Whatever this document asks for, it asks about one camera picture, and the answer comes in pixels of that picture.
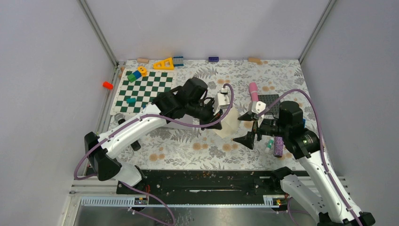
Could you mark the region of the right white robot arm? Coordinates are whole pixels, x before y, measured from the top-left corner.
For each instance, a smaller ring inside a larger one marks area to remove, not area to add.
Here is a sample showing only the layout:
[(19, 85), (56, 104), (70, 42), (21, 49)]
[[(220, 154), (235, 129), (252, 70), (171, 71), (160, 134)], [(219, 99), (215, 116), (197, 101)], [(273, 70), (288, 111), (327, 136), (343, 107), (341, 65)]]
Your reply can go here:
[(321, 152), (319, 137), (305, 127), (303, 111), (294, 101), (283, 101), (279, 105), (276, 119), (258, 117), (266, 105), (252, 102), (250, 110), (240, 116), (240, 121), (252, 121), (250, 132), (234, 141), (250, 149), (254, 141), (263, 135), (280, 137), (286, 149), (304, 167), (315, 184), (318, 194), (302, 184), (288, 167), (274, 170), (270, 188), (276, 194), (291, 195), (315, 220), (319, 226), (372, 226), (375, 218), (363, 212), (346, 192), (339, 181), (326, 154)]

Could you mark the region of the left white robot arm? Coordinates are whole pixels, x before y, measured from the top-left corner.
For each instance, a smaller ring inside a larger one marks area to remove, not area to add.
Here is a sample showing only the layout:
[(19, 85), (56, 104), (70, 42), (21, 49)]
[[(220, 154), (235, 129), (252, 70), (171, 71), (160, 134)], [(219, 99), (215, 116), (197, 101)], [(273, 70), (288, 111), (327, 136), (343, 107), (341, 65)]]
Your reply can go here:
[(120, 152), (149, 132), (171, 122), (183, 125), (179, 119), (189, 115), (199, 120), (198, 128), (221, 129), (225, 117), (220, 101), (228, 101), (224, 84), (216, 97), (207, 96), (207, 84), (199, 78), (190, 78), (184, 85), (158, 94), (141, 112), (118, 127), (96, 135), (89, 132), (84, 136), (85, 159), (89, 160), (99, 181), (116, 179), (128, 184), (132, 192), (145, 190), (146, 181), (137, 167), (117, 160)]

